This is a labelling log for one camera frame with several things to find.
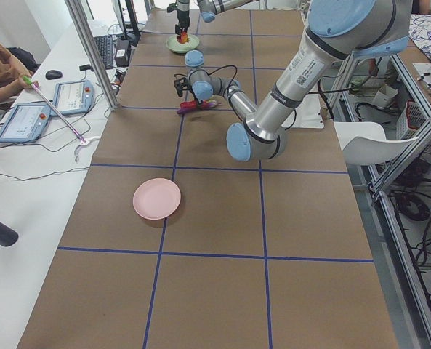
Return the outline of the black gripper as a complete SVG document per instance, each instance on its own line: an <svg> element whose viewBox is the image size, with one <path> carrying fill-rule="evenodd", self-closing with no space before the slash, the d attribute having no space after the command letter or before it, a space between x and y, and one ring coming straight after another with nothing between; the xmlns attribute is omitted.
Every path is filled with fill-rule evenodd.
<svg viewBox="0 0 431 349"><path fill-rule="evenodd" d="M190 91L190 85L186 75L175 74L174 75L174 88L179 97L183 96L183 92Z"/></svg>
<svg viewBox="0 0 431 349"><path fill-rule="evenodd" d="M176 0L168 5L166 11L168 13L173 11L177 12L178 23L175 25L175 33L177 36L187 33L190 26L190 1Z"/></svg>

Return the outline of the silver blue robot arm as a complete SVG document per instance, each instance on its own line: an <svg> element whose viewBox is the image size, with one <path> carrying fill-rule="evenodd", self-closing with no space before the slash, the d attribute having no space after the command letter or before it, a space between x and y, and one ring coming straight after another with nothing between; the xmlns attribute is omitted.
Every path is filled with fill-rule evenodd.
<svg viewBox="0 0 431 349"><path fill-rule="evenodd" d="M177 93L189 91L202 102L224 97L240 122L226 137L237 161L272 159L285 149L284 121L300 105L332 63L353 55L375 58L402 52L408 44L411 1L312 1L299 50L260 105L255 105L235 79L211 76L203 55L185 56L187 76L174 81Z"/></svg>
<svg viewBox="0 0 431 349"><path fill-rule="evenodd" d="M215 19L216 15L242 7L250 2L250 0L198 0L196 4L203 21L210 23ZM175 25L177 36L188 33L190 27L190 1L173 1L167 6L166 12L177 13L177 24Z"/></svg>

